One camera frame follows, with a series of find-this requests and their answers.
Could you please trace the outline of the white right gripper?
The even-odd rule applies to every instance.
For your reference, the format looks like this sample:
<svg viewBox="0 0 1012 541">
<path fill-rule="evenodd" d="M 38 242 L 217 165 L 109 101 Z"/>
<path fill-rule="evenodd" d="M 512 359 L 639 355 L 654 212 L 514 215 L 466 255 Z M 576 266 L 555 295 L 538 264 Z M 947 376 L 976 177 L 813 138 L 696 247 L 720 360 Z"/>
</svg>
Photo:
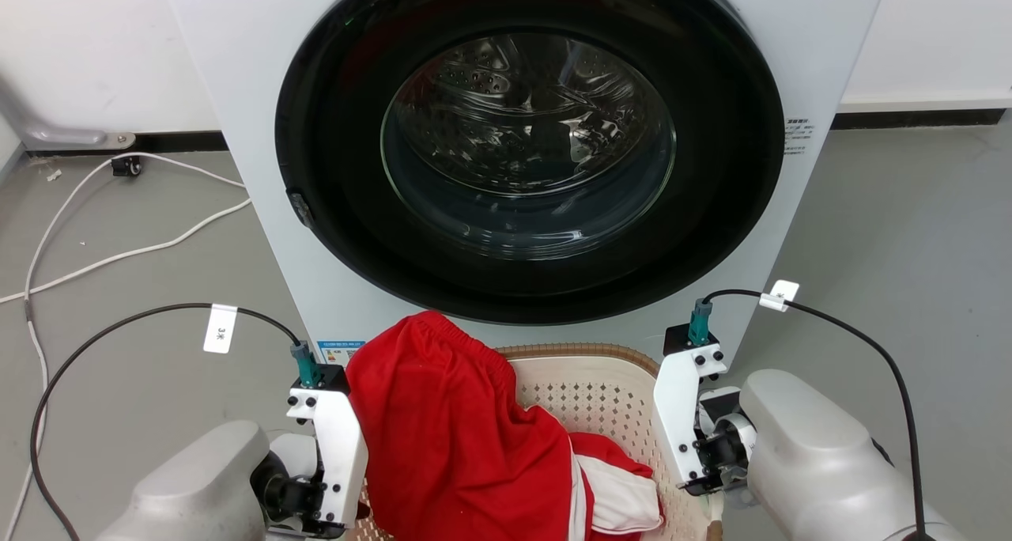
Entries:
<svg viewBox="0 0 1012 541">
<path fill-rule="evenodd" d="M 740 389 L 701 389 L 726 374 L 715 336 L 693 339 L 693 325 L 665 333 L 653 389 L 653 433 L 676 487 L 705 497 L 744 487 L 754 426 L 738 404 Z"/>
</svg>

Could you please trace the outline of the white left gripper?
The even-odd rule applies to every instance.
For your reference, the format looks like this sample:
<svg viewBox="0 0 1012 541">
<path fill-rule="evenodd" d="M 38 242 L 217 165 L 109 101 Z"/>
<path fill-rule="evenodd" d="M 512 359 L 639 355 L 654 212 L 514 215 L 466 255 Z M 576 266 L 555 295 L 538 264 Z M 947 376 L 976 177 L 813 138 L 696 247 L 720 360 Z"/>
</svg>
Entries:
<svg viewBox="0 0 1012 541">
<path fill-rule="evenodd" d="M 342 365 L 321 365 L 311 386 L 296 381 L 288 416 L 312 434 L 275 437 L 259 465 L 259 504 L 271 533 L 339 539 L 368 515 L 364 493 L 368 447 L 349 400 Z"/>
</svg>

